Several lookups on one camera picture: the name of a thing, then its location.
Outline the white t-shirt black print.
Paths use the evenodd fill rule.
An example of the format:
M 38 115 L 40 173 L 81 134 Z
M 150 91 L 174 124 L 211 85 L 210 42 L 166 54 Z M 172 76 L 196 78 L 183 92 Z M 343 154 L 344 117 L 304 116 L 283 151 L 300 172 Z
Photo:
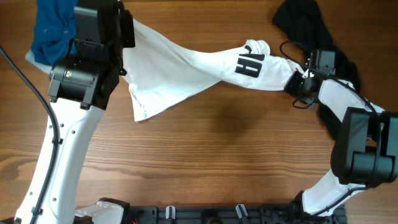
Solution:
M 249 39 L 238 48 L 206 53 L 179 46 L 138 21 L 134 21 L 134 32 L 136 45 L 123 50 L 123 64 L 136 121 L 149 119 L 220 81 L 282 91 L 294 73 L 304 73 L 297 63 L 272 56 L 263 40 Z

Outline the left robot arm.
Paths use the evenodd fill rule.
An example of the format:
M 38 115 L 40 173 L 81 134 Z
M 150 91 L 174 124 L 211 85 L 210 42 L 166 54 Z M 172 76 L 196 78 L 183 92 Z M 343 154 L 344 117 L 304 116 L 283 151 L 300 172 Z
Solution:
M 79 1 L 76 35 L 50 71 L 49 120 L 32 182 L 14 223 L 93 223 L 75 215 L 88 145 L 121 76 L 123 49 L 133 47 L 132 14 L 121 1 Z

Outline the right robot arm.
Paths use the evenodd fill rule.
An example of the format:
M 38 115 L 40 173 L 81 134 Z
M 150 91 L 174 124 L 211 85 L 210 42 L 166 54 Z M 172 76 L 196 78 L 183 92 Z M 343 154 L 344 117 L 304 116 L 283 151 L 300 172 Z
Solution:
M 328 75 L 295 72 L 285 91 L 307 105 L 319 103 L 341 123 L 330 170 L 298 196 L 302 218 L 329 217 L 350 197 L 397 178 L 397 113 L 376 108 L 351 85 Z

